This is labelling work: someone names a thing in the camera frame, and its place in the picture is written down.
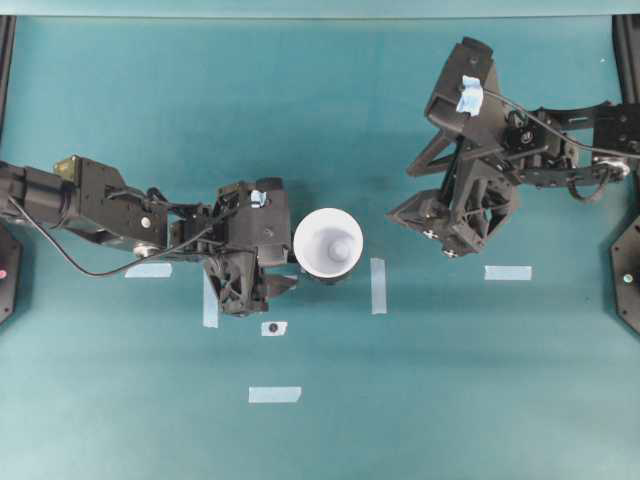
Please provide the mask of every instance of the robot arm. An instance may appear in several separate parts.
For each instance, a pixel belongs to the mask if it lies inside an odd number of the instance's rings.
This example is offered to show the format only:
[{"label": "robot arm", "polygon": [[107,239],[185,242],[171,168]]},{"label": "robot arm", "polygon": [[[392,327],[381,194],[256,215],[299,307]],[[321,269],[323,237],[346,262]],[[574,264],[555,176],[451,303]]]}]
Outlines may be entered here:
[{"label": "robot arm", "polygon": [[[640,106],[603,103],[576,110],[529,112],[499,93],[492,50],[470,38],[457,44],[436,83],[425,116],[438,134],[410,165],[412,176],[445,171],[440,189],[417,193],[388,217],[442,243],[460,257],[480,252],[519,206],[517,187],[568,188],[583,203],[597,201],[609,182],[635,171],[640,158]],[[459,112],[463,76],[479,80],[477,115]],[[593,146],[564,132],[593,129]],[[450,144],[455,152],[438,158]],[[578,165],[578,151],[591,164]],[[597,185],[583,197],[577,188]]]},{"label": "robot arm", "polygon": [[[169,224],[169,214],[178,220]],[[79,156],[57,163],[54,173],[0,163],[0,217],[30,223],[91,277],[160,257],[202,261],[220,309],[232,315],[265,311],[268,299],[295,284],[265,273],[265,268],[287,263],[291,251],[289,205],[279,178],[223,187],[213,205],[174,204],[158,189],[145,193],[132,188],[117,169]],[[110,272],[89,272],[64,252],[46,227],[63,228],[139,258]],[[12,242],[4,240],[7,246]],[[0,297],[5,287],[8,282],[0,284]]]}]

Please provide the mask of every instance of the tape strip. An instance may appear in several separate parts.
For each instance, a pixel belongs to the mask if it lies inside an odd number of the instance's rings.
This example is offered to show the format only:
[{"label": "tape strip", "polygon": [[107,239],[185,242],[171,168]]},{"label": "tape strip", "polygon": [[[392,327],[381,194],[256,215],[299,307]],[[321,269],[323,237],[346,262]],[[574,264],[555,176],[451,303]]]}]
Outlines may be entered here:
[{"label": "tape strip", "polygon": [[480,79],[475,77],[462,76],[462,94],[460,101],[456,106],[456,112],[467,112],[472,117],[480,113],[482,101],[484,100],[484,91],[480,85]]},{"label": "tape strip", "polygon": [[281,337],[287,333],[287,322],[262,322],[260,331],[263,337]]},{"label": "tape strip", "polygon": [[527,266],[497,266],[485,265],[485,280],[516,280],[528,281],[533,276],[533,267]]},{"label": "tape strip", "polygon": [[267,203],[267,193],[260,190],[251,191],[251,208],[262,208]]},{"label": "tape strip", "polygon": [[371,258],[371,313],[387,313],[387,269],[382,258]]},{"label": "tape strip", "polygon": [[302,387],[249,387],[249,403],[296,403]]},{"label": "tape strip", "polygon": [[202,272],[202,325],[218,328],[218,296],[211,286],[207,272]]},{"label": "tape strip", "polygon": [[127,270],[124,278],[169,278],[172,273],[170,263],[141,263]]}]

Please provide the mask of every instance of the screw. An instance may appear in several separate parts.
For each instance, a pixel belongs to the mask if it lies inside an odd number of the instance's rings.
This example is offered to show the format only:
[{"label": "screw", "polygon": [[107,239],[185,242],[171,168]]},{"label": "screw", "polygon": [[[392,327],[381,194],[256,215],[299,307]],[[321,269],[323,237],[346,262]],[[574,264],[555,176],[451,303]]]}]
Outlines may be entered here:
[{"label": "screw", "polygon": [[520,137],[520,141],[522,143],[524,143],[525,145],[527,143],[531,143],[531,140],[533,140],[533,132],[529,131],[529,132],[524,132],[522,134],[522,136]]}]

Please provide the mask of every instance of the teal mat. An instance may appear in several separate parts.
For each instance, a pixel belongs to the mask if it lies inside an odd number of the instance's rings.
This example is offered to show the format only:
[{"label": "teal mat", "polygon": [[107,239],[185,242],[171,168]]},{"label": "teal mat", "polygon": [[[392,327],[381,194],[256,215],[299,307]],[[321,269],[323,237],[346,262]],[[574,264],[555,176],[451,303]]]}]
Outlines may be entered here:
[{"label": "teal mat", "polygon": [[[14,229],[0,478],[638,478],[640,343],[614,314],[607,256],[630,183],[594,206],[523,187],[486,251],[455,261],[383,216],[440,182],[404,169],[435,133],[422,110],[463,35],[494,47],[506,95],[570,108],[619,100],[610,23],[20,18],[3,160],[49,170],[78,153],[176,201],[280,175],[296,220],[349,210],[366,251],[343,284],[303,281],[211,330],[197,265],[89,280]],[[131,258],[59,238],[96,270]],[[387,262],[387,315],[371,315],[371,256]],[[484,265],[531,265],[533,280],[485,282]],[[261,337],[269,320],[287,334]],[[249,386],[303,393],[249,405]]]}]

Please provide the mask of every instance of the black cable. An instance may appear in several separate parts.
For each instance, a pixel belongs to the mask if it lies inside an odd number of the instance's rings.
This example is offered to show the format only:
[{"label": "black cable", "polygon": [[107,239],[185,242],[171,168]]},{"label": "black cable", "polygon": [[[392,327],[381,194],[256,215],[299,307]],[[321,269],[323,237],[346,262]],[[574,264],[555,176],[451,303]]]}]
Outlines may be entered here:
[{"label": "black cable", "polygon": [[164,207],[167,207],[169,210],[196,208],[201,205],[200,203],[172,203],[166,200],[158,189],[154,188],[154,189],[150,189],[150,191],[154,193],[157,192],[157,195],[161,195],[161,196],[156,195],[156,196],[150,197],[149,195],[145,195],[142,191],[138,190],[137,188],[126,187],[126,188],[123,188],[122,190],[114,190],[108,193],[106,198],[107,200],[113,200],[114,198],[118,198],[118,197],[133,197],[133,198],[137,198],[142,202],[151,202],[151,203],[156,203],[158,205],[162,205]]},{"label": "black cable", "polygon": [[600,180],[600,184],[598,185],[596,191],[586,197],[583,197],[578,193],[575,182],[567,182],[567,188],[569,189],[569,194],[580,203],[596,203],[604,195],[604,191],[607,187],[607,183],[609,182],[609,178],[611,178],[611,169],[607,168],[607,171]]},{"label": "black cable", "polygon": [[194,235],[193,237],[191,237],[188,240],[185,240],[184,242],[180,243],[179,245],[176,245],[174,247],[168,248],[166,250],[163,250],[161,252],[155,253],[153,255],[149,255],[148,257],[144,257],[144,258],[139,258],[138,260],[135,260],[131,263],[128,263],[126,265],[123,265],[121,267],[115,268],[113,270],[109,270],[107,272],[99,272],[99,273],[95,273],[95,272],[90,272],[89,270],[86,270],[85,268],[83,268],[81,265],[78,264],[78,262],[76,262],[73,258],[71,258],[71,256],[64,250],[64,248],[62,248],[62,246],[56,241],[55,238],[53,238],[49,232],[47,232],[17,201],[15,198],[13,198],[12,196],[9,196],[9,202],[11,202],[11,204],[16,207],[16,209],[20,212],[20,214],[22,214],[22,216],[24,218],[26,218],[29,223],[31,225],[33,225],[33,227],[38,230],[38,232],[40,232],[42,234],[42,236],[44,236],[49,243],[51,243],[54,248],[64,257],[64,259],[69,262],[71,265],[73,265],[76,270],[78,270],[80,273],[91,277],[91,278],[102,278],[102,277],[108,277],[111,275],[116,275],[120,272],[123,272],[125,270],[130,269],[131,267],[135,267],[136,265],[139,265],[141,263],[144,262],[148,262],[149,260],[154,260],[156,258],[160,258],[160,257],[164,257],[165,255],[169,255],[171,253],[174,253],[178,250],[183,249],[184,247],[192,244],[193,242],[197,241],[198,239],[200,239],[201,237],[203,237],[204,235],[206,235],[207,233],[209,233],[211,231],[211,229],[213,228],[213,226],[208,226],[207,228],[205,228],[204,230],[202,230],[200,233],[197,233],[196,235]]},{"label": "black cable", "polygon": [[570,145],[573,145],[576,148],[580,148],[582,150],[586,150],[588,152],[593,152],[593,153],[602,153],[602,154],[606,154],[606,155],[612,155],[614,157],[634,158],[636,160],[640,160],[640,154],[637,154],[637,153],[628,153],[628,152],[622,152],[622,151],[619,151],[619,150],[610,150],[608,148],[598,148],[598,147],[594,147],[592,145],[586,145],[586,144],[584,144],[582,142],[574,140],[571,137],[569,137],[569,136],[565,135],[564,133],[562,133],[560,130],[552,127],[551,125],[548,125],[543,120],[540,120],[538,117],[536,117],[533,113],[529,112],[522,105],[518,105],[516,102],[514,102],[513,100],[508,99],[504,95],[501,95],[501,94],[496,93],[496,92],[492,92],[491,90],[487,90],[486,88],[483,88],[482,90],[484,91],[484,93],[486,93],[490,97],[496,98],[496,99],[500,100],[501,102],[506,103],[511,108],[515,108],[516,110],[522,112],[529,120],[531,120],[532,122],[537,123],[541,127],[545,128],[546,130],[548,130],[549,132],[553,133],[554,135],[562,138],[565,142],[567,142]]}]

